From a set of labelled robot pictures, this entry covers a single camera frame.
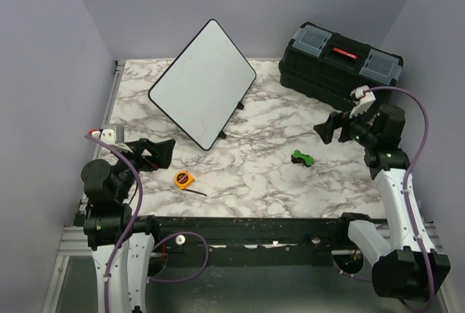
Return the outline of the green black whiteboard eraser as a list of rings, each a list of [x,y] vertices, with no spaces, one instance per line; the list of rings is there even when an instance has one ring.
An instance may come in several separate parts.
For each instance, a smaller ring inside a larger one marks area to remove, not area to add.
[[[291,155],[291,162],[310,167],[314,164],[315,159],[311,155],[302,153],[300,150],[295,150]]]

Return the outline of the white whiteboard with red writing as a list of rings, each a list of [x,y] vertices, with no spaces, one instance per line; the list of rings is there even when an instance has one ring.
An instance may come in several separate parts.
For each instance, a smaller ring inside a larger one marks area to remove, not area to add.
[[[150,87],[149,100],[202,150],[210,150],[256,80],[256,71],[210,19]]]

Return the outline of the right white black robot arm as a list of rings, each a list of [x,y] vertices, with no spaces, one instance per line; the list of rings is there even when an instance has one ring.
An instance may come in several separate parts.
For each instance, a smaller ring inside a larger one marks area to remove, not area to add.
[[[335,229],[336,244],[344,249],[356,245],[361,250],[371,265],[378,296],[428,301],[447,277],[450,261],[437,252],[422,222],[409,172],[411,162],[399,147],[404,125],[404,110],[381,105],[373,123],[348,112],[333,112],[313,129],[326,145],[338,129],[340,142],[353,140],[364,148],[364,161],[384,204],[390,232],[385,240],[372,221],[355,216]]]

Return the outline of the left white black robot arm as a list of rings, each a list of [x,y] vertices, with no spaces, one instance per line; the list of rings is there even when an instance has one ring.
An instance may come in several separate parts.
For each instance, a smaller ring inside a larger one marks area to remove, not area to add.
[[[150,254],[161,242],[154,216],[140,216],[126,199],[130,190],[143,192],[140,173],[170,167],[174,139],[107,143],[89,133],[86,138],[117,157],[88,162],[81,171],[88,199],[84,234],[97,278],[98,312],[146,312]]]

